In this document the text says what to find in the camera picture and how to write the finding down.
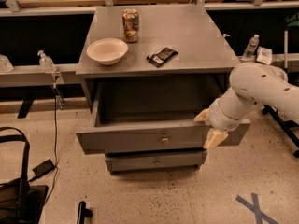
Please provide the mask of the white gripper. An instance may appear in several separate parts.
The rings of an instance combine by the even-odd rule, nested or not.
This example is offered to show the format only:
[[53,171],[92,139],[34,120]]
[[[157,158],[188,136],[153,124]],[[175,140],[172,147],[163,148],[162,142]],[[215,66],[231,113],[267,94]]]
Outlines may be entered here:
[[249,100],[237,95],[232,88],[229,88],[222,97],[217,98],[208,110],[201,111],[194,121],[209,120],[214,127],[207,133],[204,149],[216,147],[223,142],[228,137],[227,132],[235,130],[241,123],[242,117],[248,112]]

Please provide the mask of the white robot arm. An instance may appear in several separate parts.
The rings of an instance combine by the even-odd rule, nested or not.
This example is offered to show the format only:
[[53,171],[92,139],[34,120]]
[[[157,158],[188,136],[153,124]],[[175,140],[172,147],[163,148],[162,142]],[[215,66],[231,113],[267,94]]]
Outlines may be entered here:
[[247,62],[236,66],[229,76],[229,89],[195,122],[209,121],[204,149],[218,146],[249,112],[269,105],[299,123],[299,87],[288,82],[287,73],[272,65]]

